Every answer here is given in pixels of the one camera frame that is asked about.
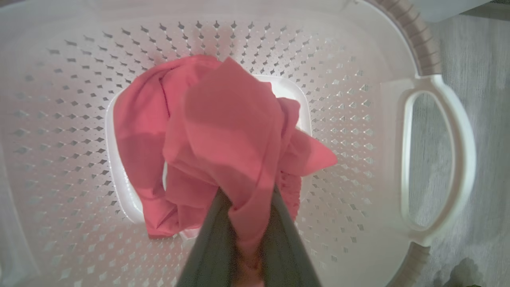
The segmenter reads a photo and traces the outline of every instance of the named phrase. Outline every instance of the plastic laundry basket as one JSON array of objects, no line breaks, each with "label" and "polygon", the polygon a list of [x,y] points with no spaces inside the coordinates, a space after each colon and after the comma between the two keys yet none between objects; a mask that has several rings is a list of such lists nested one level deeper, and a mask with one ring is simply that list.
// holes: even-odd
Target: plastic laundry basket
[{"label": "plastic laundry basket", "polygon": [[[33,0],[0,9],[2,286],[176,284],[192,241],[147,238],[107,112],[145,70],[204,53],[279,83],[278,96],[302,103],[301,127],[337,154],[305,179],[296,220],[322,284],[412,285],[466,203],[475,147],[407,0]],[[408,212],[424,92],[453,153],[427,227]]]}]

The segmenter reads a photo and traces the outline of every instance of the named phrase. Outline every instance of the basket handle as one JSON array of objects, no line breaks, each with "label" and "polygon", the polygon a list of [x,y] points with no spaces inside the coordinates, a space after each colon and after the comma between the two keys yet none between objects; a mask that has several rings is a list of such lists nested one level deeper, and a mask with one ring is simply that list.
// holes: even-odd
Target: basket handle
[{"label": "basket handle", "polygon": [[[468,116],[455,92],[443,82],[441,75],[423,77],[416,81],[415,88],[404,104],[402,143],[402,216],[411,228],[411,239],[422,246],[430,246],[432,240],[451,227],[467,204],[476,169],[476,151],[473,131]],[[450,135],[452,150],[452,172],[447,200],[436,219],[427,227],[414,223],[409,217],[409,173],[411,154],[411,126],[413,104],[422,93],[432,95],[445,120]]]}]

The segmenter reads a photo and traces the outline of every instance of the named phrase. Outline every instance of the floor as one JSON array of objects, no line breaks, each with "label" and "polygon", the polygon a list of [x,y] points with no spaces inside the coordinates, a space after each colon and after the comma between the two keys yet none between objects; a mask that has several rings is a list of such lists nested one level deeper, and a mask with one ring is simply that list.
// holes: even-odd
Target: floor
[{"label": "floor", "polygon": [[[510,21],[458,15],[431,29],[440,42],[445,82],[471,121],[478,166],[468,207],[434,242],[416,286],[505,286],[510,281]],[[440,208],[451,165],[439,115],[431,100],[415,106],[412,171],[417,176],[410,205],[422,224]]]}]

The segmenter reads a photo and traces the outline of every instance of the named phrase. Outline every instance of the pink clothing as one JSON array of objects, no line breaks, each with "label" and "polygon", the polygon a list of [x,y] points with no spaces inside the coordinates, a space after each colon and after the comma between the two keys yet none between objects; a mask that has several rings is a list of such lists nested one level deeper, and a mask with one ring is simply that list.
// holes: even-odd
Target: pink clothing
[{"label": "pink clothing", "polygon": [[299,103],[277,99],[230,58],[222,64],[194,56],[137,78],[117,100],[114,125],[149,236],[200,226],[221,186],[233,204],[229,218],[242,255],[238,283],[259,284],[259,244],[275,183],[294,219],[300,177],[337,162],[295,128],[298,112]]}]

